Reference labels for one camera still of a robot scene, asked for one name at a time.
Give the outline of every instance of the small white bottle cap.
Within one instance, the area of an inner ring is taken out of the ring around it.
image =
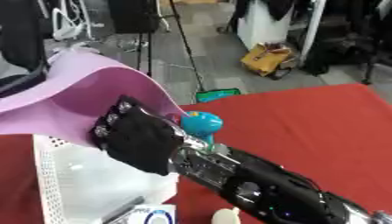
[[[233,209],[221,209],[213,215],[212,224],[241,224],[240,209],[235,207]]]

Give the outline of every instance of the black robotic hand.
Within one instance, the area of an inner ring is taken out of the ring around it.
[[[135,168],[167,175],[172,153],[183,143],[164,120],[139,101],[121,96],[90,131],[93,142],[113,159]]]

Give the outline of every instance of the robotic arm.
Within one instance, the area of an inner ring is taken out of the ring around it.
[[[122,96],[90,134],[112,158],[145,172],[178,172],[269,224],[392,223],[281,165],[187,135],[133,98]]]

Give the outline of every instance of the pink bag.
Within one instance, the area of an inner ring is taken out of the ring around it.
[[[68,51],[53,63],[47,81],[0,99],[0,135],[40,134],[92,146],[89,129],[120,95],[161,116],[185,114],[147,75],[98,54]]]

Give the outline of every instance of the gray floor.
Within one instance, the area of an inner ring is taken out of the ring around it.
[[[92,1],[95,22],[105,23],[105,28],[96,28],[95,36],[103,37],[111,33],[107,13],[95,13],[105,7],[99,1]],[[219,4],[179,4],[181,22],[184,26],[188,42],[193,50],[197,68],[203,76],[204,86],[213,88],[239,88],[244,94],[261,93],[291,88],[316,87],[355,83],[361,79],[363,71],[357,66],[332,67],[330,72],[314,77],[294,70],[281,80],[263,78],[245,69],[240,58],[247,52],[242,42],[234,34],[219,34],[216,27],[225,24],[233,10],[227,3]],[[153,78],[163,85],[174,97],[178,104],[193,103],[193,94],[197,82],[189,67],[185,48],[179,30],[173,18],[169,18],[171,32],[159,31],[153,38]],[[93,46],[101,52],[122,63],[134,67],[135,52],[126,52],[133,48],[130,45],[133,35],[115,35],[102,38]],[[53,42],[47,48],[54,48]],[[142,70],[146,70],[144,57]],[[12,74],[15,67],[9,67],[0,60],[0,76]],[[374,71],[374,85],[370,86],[381,97],[392,102],[392,71],[385,67],[377,67]]]

